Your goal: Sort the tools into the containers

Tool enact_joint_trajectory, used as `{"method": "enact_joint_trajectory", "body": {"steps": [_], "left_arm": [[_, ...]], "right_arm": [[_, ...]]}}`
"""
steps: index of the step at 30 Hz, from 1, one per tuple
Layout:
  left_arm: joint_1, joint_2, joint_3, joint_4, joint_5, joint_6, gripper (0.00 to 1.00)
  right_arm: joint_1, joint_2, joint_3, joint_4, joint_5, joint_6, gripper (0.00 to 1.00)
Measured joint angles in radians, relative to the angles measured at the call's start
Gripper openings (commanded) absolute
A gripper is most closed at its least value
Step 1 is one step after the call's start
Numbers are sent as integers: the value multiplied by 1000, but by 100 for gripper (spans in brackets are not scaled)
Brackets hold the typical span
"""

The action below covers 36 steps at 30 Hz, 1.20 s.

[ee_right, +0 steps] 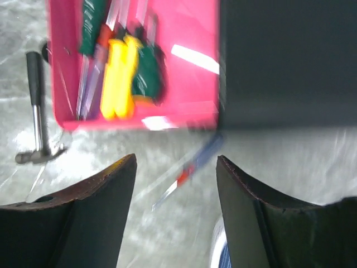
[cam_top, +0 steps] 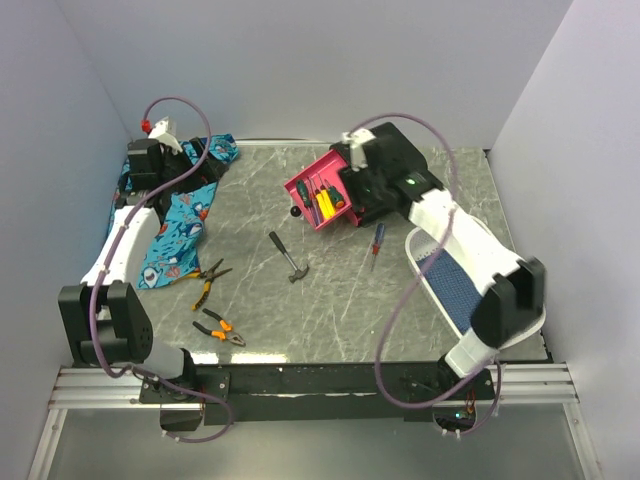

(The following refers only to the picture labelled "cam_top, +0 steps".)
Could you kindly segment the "black drawer cabinet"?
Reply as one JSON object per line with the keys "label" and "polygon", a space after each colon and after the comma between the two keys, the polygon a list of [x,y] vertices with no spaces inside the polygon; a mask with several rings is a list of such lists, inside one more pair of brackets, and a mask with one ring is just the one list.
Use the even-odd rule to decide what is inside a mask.
{"label": "black drawer cabinet", "polygon": [[339,171],[352,208],[359,220],[358,227],[379,221],[392,212],[407,213],[413,196],[406,179],[414,172],[427,171],[421,152],[391,122],[371,129],[375,139],[364,145],[368,166],[351,169],[349,146],[337,142],[330,146],[346,161]]}

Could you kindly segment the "stubby green orange screwdriver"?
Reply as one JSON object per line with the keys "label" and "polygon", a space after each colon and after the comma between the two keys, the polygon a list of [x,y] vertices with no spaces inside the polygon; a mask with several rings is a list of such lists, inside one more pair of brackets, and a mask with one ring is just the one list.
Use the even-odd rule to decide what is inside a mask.
{"label": "stubby green orange screwdriver", "polygon": [[328,181],[324,181],[332,206],[339,210],[344,207],[345,200],[340,191]]}

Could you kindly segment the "yellow handle screwdriver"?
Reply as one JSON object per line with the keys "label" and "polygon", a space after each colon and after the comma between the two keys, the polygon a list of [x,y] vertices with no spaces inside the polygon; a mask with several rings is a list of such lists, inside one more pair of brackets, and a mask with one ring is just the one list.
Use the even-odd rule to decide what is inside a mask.
{"label": "yellow handle screwdriver", "polygon": [[332,218],[335,215],[335,208],[332,204],[331,198],[329,196],[328,190],[326,189],[322,179],[320,178],[320,176],[318,176],[318,182],[319,182],[319,186],[320,186],[320,192],[324,201],[324,204],[326,206],[326,210],[329,214],[329,217]]}
{"label": "yellow handle screwdriver", "polygon": [[326,205],[325,205],[325,202],[324,202],[324,198],[322,197],[322,194],[321,194],[320,190],[316,187],[316,185],[315,185],[315,183],[314,183],[312,178],[309,179],[309,182],[310,182],[310,184],[312,186],[312,189],[313,189],[313,192],[314,192],[314,197],[316,199],[316,203],[318,205],[318,209],[319,209],[319,211],[321,213],[321,216],[322,216],[322,222],[324,222],[328,218],[328,215],[326,213]]}

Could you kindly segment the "pink top drawer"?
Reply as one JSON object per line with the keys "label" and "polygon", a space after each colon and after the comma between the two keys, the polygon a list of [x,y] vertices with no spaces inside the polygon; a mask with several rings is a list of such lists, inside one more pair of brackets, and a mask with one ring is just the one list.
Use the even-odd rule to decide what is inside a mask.
{"label": "pink top drawer", "polygon": [[330,149],[310,166],[284,183],[294,205],[315,231],[320,231],[339,218],[357,226],[359,220],[352,208],[339,171],[347,166],[335,150]]}

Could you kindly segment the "blue red screwdriver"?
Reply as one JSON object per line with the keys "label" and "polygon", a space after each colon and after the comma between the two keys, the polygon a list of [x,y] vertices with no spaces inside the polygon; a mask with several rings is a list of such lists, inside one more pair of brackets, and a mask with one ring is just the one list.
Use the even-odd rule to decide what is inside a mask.
{"label": "blue red screwdriver", "polygon": [[319,210],[319,206],[317,204],[316,198],[312,190],[309,190],[309,197],[311,201],[311,209],[312,209],[315,225],[319,226],[323,221],[323,217],[322,217],[321,211]]}

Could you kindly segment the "green handle screwdriver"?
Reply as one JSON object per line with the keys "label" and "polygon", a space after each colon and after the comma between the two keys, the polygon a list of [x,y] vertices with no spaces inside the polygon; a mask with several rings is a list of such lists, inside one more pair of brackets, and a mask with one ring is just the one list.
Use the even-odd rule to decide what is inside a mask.
{"label": "green handle screwdriver", "polygon": [[302,179],[298,179],[296,181],[296,190],[304,207],[307,209],[310,209],[313,206],[313,203],[311,200],[308,187],[306,186],[305,182]]}

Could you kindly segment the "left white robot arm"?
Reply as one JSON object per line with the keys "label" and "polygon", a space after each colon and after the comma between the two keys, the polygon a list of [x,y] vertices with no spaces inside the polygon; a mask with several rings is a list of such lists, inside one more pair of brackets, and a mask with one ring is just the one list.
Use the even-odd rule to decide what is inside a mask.
{"label": "left white robot arm", "polygon": [[196,395],[191,354],[155,338],[137,292],[187,277],[212,282],[196,243],[218,182],[237,155],[228,134],[195,137],[179,151],[157,139],[129,144],[103,249],[80,283],[58,296],[75,366],[142,374],[178,402]]}

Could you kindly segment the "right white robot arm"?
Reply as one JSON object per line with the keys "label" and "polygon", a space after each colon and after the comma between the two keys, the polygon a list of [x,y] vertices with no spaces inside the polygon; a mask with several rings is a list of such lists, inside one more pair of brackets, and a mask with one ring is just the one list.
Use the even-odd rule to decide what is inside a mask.
{"label": "right white robot arm", "polygon": [[460,398],[475,370],[541,330],[546,269],[465,212],[402,135],[365,132],[362,139],[343,138],[337,148],[347,163],[341,180],[356,207],[370,219],[397,212],[435,243],[416,273],[459,331],[440,360],[437,382],[445,396]]}

